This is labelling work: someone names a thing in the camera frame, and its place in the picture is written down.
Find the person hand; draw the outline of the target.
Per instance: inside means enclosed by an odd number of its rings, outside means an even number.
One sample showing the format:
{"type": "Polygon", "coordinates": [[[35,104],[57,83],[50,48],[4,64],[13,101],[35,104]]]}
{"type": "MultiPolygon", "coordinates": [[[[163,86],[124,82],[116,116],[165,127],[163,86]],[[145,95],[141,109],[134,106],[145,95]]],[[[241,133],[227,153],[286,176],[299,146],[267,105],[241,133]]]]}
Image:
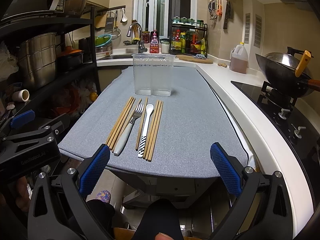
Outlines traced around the person hand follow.
{"type": "Polygon", "coordinates": [[[177,236],[177,237],[171,237],[165,233],[159,232],[155,236],[155,240],[177,240],[177,239],[183,239],[183,236],[177,236]]]}

